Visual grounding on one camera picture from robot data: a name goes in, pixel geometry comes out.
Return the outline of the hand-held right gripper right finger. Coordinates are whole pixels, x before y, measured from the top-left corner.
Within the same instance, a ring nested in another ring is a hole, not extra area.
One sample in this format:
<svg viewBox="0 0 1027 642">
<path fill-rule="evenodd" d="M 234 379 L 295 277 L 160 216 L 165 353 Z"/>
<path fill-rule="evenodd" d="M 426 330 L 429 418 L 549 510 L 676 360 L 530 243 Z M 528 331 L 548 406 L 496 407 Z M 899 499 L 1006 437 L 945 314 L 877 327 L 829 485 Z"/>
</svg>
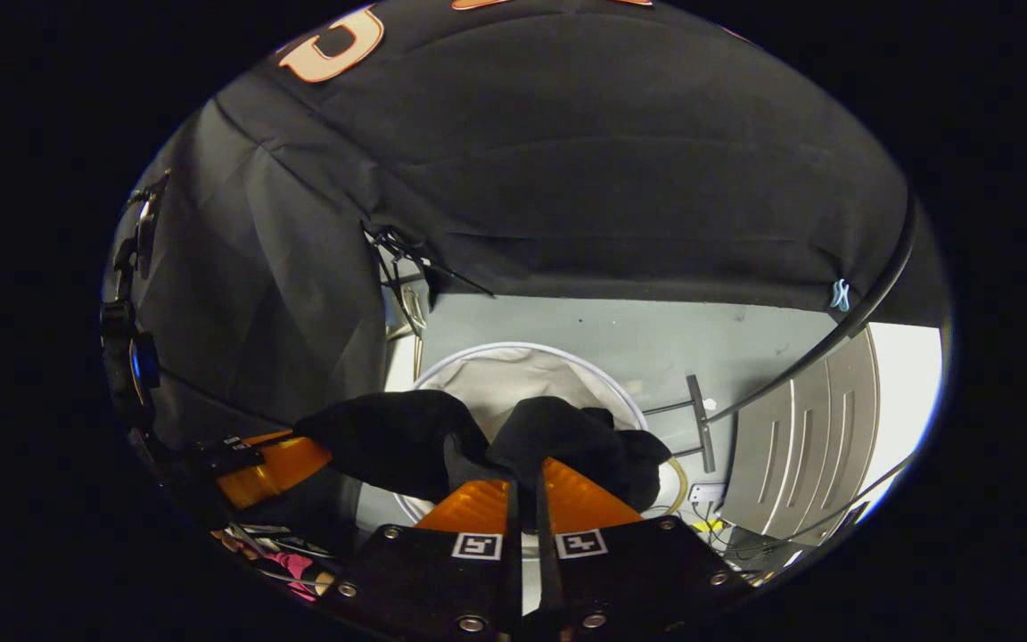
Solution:
<svg viewBox="0 0 1027 642">
<path fill-rule="evenodd" d="M 679 517 L 645 519 L 551 457 L 537 496 L 539 613 L 555 638 L 696 639 L 751 600 Z"/>
</svg>

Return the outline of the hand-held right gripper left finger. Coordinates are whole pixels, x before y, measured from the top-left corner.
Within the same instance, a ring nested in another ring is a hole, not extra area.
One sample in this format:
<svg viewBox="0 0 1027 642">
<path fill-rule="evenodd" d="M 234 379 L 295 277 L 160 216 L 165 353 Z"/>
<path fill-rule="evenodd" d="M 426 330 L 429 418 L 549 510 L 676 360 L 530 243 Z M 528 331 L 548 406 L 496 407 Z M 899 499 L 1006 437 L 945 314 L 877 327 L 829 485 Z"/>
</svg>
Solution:
<svg viewBox="0 0 1027 642">
<path fill-rule="evenodd" d="M 510 638 L 522 617 L 517 506 L 510 482 L 476 480 L 412 527 L 384 524 L 319 609 L 371 638 Z"/>
</svg>

